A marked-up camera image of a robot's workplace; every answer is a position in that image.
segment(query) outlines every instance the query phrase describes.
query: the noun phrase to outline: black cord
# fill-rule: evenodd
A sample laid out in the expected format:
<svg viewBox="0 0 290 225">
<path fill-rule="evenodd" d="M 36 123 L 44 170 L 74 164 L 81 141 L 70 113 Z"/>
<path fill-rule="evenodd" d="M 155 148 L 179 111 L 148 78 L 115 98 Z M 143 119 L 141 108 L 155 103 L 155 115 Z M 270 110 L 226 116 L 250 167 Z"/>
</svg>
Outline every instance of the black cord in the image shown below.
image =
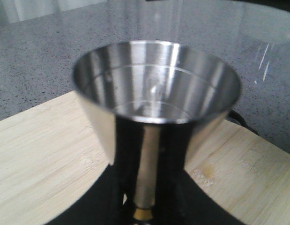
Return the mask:
<svg viewBox="0 0 290 225">
<path fill-rule="evenodd" d="M 236 111 L 231 110 L 230 113 L 228 114 L 228 117 L 236 120 L 241 126 L 247 128 L 248 130 L 252 131 L 256 135 L 259 135 L 256 130 L 254 130 L 252 127 L 248 126 L 244 118 L 238 114 Z"/>
</svg>

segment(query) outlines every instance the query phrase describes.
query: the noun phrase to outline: black base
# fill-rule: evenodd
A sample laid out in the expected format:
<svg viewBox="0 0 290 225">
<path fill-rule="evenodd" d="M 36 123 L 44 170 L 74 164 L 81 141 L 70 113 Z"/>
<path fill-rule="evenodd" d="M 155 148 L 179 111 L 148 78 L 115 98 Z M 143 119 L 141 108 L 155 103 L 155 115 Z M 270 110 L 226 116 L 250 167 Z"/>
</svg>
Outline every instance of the black base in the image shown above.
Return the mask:
<svg viewBox="0 0 290 225">
<path fill-rule="evenodd" d="M 117 188 L 114 175 L 113 168 L 108 166 L 75 204 L 47 225 L 136 224 L 131 220 L 131 202 L 122 206 L 123 195 Z M 173 192 L 175 196 L 154 211 L 157 219 L 150 224 L 244 225 L 209 198 L 186 172 L 181 174 Z"/>
</svg>

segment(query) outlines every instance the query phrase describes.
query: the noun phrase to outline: wooden cutting board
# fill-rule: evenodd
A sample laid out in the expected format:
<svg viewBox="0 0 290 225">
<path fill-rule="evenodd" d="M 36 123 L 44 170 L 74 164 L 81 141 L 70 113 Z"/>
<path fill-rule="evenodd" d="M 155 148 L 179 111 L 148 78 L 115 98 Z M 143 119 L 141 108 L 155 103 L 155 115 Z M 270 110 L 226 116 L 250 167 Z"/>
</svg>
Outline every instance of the wooden cutting board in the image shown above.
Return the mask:
<svg viewBox="0 0 290 225">
<path fill-rule="evenodd" d="M 0 225 L 40 225 L 107 165 L 73 92 L 0 121 Z M 224 121 L 186 170 L 251 225 L 290 225 L 290 155 Z"/>
</svg>

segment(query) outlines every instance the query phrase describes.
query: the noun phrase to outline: speckled gray countertop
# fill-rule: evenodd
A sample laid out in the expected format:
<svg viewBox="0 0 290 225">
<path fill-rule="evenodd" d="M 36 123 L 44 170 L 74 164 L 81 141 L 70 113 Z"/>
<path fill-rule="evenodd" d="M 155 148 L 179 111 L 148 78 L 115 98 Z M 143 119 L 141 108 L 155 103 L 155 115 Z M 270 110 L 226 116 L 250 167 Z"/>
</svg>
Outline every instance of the speckled gray countertop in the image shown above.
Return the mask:
<svg viewBox="0 0 290 225">
<path fill-rule="evenodd" d="M 85 52 L 133 39 L 217 55 L 243 82 L 234 109 L 290 153 L 290 13 L 222 0 L 118 0 L 0 27 L 0 120 L 72 90 Z"/>
</svg>

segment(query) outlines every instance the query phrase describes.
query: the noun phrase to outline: stainless steel cup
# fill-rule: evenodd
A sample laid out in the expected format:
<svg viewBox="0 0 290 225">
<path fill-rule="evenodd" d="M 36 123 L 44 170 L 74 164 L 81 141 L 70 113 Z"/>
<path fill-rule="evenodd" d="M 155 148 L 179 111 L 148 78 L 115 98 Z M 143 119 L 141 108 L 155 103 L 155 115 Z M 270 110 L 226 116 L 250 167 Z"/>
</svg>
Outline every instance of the stainless steel cup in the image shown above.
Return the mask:
<svg viewBox="0 0 290 225">
<path fill-rule="evenodd" d="M 73 80 L 119 185 L 141 209 L 175 183 L 241 90 L 219 58 L 166 41 L 95 49 L 78 60 Z"/>
</svg>

